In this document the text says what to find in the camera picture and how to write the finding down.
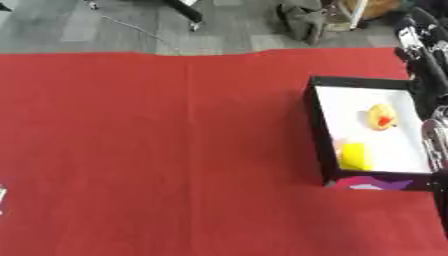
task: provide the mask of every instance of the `red mat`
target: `red mat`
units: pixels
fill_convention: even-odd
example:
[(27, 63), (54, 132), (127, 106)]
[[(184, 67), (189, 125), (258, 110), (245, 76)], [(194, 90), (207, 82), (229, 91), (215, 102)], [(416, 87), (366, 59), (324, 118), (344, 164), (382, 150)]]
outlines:
[(310, 75), (391, 49), (0, 56), (5, 256), (447, 255), (429, 193), (325, 189)]

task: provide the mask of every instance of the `cable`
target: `cable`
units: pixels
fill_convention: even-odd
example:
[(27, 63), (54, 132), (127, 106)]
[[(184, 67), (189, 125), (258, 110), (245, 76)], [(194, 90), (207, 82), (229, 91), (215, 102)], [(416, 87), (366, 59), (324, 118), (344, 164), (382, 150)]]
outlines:
[(106, 16), (106, 15), (101, 15), (101, 17), (104, 18), (104, 19), (108, 19), (108, 20), (110, 20), (110, 21), (112, 21), (112, 22), (115, 22), (115, 23), (117, 23), (117, 24), (121, 24), (121, 25), (123, 25), (123, 26), (129, 27), (129, 28), (132, 28), (132, 29), (135, 29), (135, 30), (137, 30), (137, 31), (139, 31), (139, 32), (141, 32), (141, 33), (143, 33), (143, 34), (146, 34), (146, 35), (148, 35), (148, 36), (150, 36), (150, 37), (153, 37), (153, 38), (159, 40), (160, 42), (162, 42), (164, 45), (168, 46), (168, 48), (170, 48), (170, 49), (171, 49), (173, 52), (175, 52), (177, 55), (182, 56), (182, 52), (181, 52), (181, 50), (180, 50), (179, 48), (172, 46), (172, 45), (169, 44), (167, 41), (165, 41), (163, 38), (161, 38), (161, 37), (159, 37), (159, 36), (157, 36), (157, 35), (155, 35), (155, 34), (152, 34), (152, 33), (148, 32), (148, 31), (146, 31), (146, 30), (144, 30), (144, 29), (142, 29), (142, 28), (140, 28), (140, 27), (137, 27), (137, 26), (134, 26), (134, 25), (131, 25), (131, 24), (128, 24), (128, 23), (125, 23), (125, 22), (122, 22), (122, 21), (113, 19), (113, 18), (108, 17), (108, 16)]

